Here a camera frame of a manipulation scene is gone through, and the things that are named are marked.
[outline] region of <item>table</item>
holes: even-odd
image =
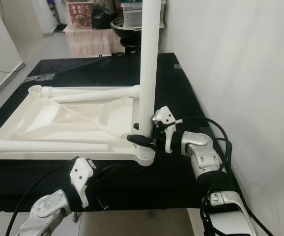
[[[97,55],[124,53],[120,38],[112,29],[69,29],[63,30],[72,56],[84,58]]]
[[[178,64],[174,54],[159,54],[155,109],[168,106],[176,118],[203,116],[191,85]],[[17,88],[0,109],[0,127],[26,97],[27,90],[32,85],[73,87],[139,84],[140,56],[42,60],[28,76],[52,73],[56,75],[51,80],[28,81]],[[205,121],[180,124],[178,129],[212,135]],[[222,157],[217,143],[214,148]],[[109,210],[200,208],[206,189],[198,186],[190,158],[182,157],[180,153],[157,152],[154,164],[149,167],[142,167],[134,161],[94,162],[98,168],[115,163],[122,165],[122,169],[102,185],[101,195],[109,204]],[[0,160],[0,211],[12,212],[25,190],[39,176],[59,163],[62,161]],[[21,211],[29,211],[38,198],[60,188],[68,196],[72,211],[102,210],[96,198],[90,194],[90,183],[86,190],[90,206],[86,209],[81,207],[79,196],[70,183],[71,168],[72,164],[49,175],[31,192]]]

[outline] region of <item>black bag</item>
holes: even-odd
[[[114,0],[95,0],[92,11],[93,29],[110,29],[110,23],[117,16]]]

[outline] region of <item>cable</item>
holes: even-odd
[[[1,11],[2,11],[2,20],[3,20],[3,23],[5,24],[5,20],[4,20],[4,10],[3,10],[3,5],[2,5],[2,0],[0,0],[0,5],[1,5]]]
[[[242,194],[241,188],[238,184],[238,181],[231,169],[231,153],[232,153],[232,144],[228,139],[227,133],[225,132],[225,130],[214,120],[209,119],[209,118],[205,118],[205,117],[186,117],[183,119],[179,119],[176,122],[173,122],[171,124],[168,124],[168,126],[171,126],[173,124],[179,124],[179,123],[183,123],[184,121],[187,120],[192,120],[192,119],[202,119],[205,120],[207,122],[210,122],[212,124],[214,124],[216,127],[218,127],[218,129],[221,131],[222,135],[224,136],[224,138],[214,138],[215,140],[221,140],[221,141],[225,141],[226,142],[226,150],[225,150],[225,154],[224,154],[224,158],[222,160],[222,164],[220,165],[220,168],[218,171],[222,171],[223,167],[226,169],[227,173],[231,176],[231,179],[233,181],[233,184],[235,186],[235,188],[237,189],[238,194],[241,197],[241,200],[244,204],[244,207],[246,208],[248,214],[250,215],[250,217],[252,219],[254,219],[254,221],[263,229],[263,231],[265,231],[269,236],[273,236],[273,234],[260,222],[260,220],[255,216],[255,214],[250,210],[250,208],[247,205],[247,202]],[[200,216],[201,219],[203,221],[203,223],[208,226],[214,233],[217,233],[220,236],[225,236],[226,234],[224,234],[223,232],[220,232],[219,230],[217,230],[216,228],[214,228],[210,222],[210,220],[204,216],[204,210],[205,210],[205,206],[207,205],[207,200],[209,197],[210,192],[212,192],[212,187],[207,191],[207,194],[205,195],[205,197],[203,198],[202,201],[202,207],[200,209]]]
[[[20,210],[20,207],[22,206],[22,204],[23,204],[23,202],[24,202],[24,199],[25,199],[25,198],[27,197],[27,195],[31,192],[31,190],[32,190],[36,185],[38,185],[44,178],[46,178],[49,174],[51,174],[52,172],[54,172],[56,169],[58,169],[58,168],[60,168],[60,167],[62,167],[62,166],[64,166],[64,165],[66,165],[66,164],[68,164],[68,163],[70,163],[70,162],[72,162],[72,161],[74,161],[74,160],[75,160],[75,158],[74,158],[74,159],[71,159],[71,160],[68,160],[68,161],[65,161],[65,162],[63,162],[63,163],[61,163],[61,164],[59,164],[59,165],[57,165],[57,166],[51,168],[49,171],[47,171],[45,174],[43,174],[43,175],[25,192],[25,194],[22,196],[22,198],[20,199],[18,205],[16,206],[16,208],[15,208],[15,210],[14,210],[14,213],[13,213],[13,215],[12,215],[12,218],[11,218],[10,222],[9,222],[8,228],[7,228],[7,230],[6,230],[5,236],[9,236],[9,235],[10,235],[12,226],[13,226],[14,221],[15,221],[15,218],[16,218],[16,216],[17,216],[19,210]]]
[[[14,71],[3,71],[3,70],[0,70],[0,72],[2,72],[2,73],[13,73],[13,72],[18,72],[18,71],[22,70],[25,66],[26,66],[26,64],[23,64],[23,66],[22,66],[21,68],[16,69],[16,70],[14,70]]]

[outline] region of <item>black cloth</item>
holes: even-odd
[[[176,118],[203,116],[194,95],[174,54],[159,54],[157,66],[155,109],[168,106]],[[140,56],[117,56],[87,59],[42,60],[29,76],[56,73],[52,80],[29,81],[21,84],[0,109],[0,127],[26,97],[33,85],[53,87],[74,86],[133,86],[140,82]],[[206,122],[178,125],[178,130],[208,132]],[[214,148],[222,155],[220,147]],[[55,160],[0,160],[0,210],[12,212],[25,190],[42,174],[63,161]],[[135,161],[94,161],[99,169],[119,163],[122,168],[102,183],[101,196],[110,210],[166,209],[179,207],[200,208],[204,189],[196,180],[190,159],[180,153],[157,152],[154,163],[142,167]],[[92,197],[91,186],[86,192],[90,206],[81,207],[81,201],[72,187],[69,173],[73,164],[66,165],[33,189],[21,211],[29,211],[40,197],[63,189],[73,211],[102,210]]]

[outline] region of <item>metal bracket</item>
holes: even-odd
[[[175,117],[172,115],[171,111],[167,106],[161,107],[158,109],[155,114],[152,117],[153,123],[157,128],[160,128],[160,126],[171,124],[173,122],[176,122]],[[170,125],[167,128],[165,128],[164,132],[166,134],[166,142],[165,142],[165,152],[166,153],[172,153],[172,150],[170,148],[172,135],[176,131],[176,125]]]
[[[184,132],[181,138],[181,154],[191,157],[196,179],[204,173],[217,171],[222,163],[213,149],[212,139],[206,134]]]
[[[71,183],[76,188],[81,198],[83,208],[88,207],[88,200],[85,190],[87,187],[87,180],[94,174],[91,165],[85,158],[78,158],[70,172]]]

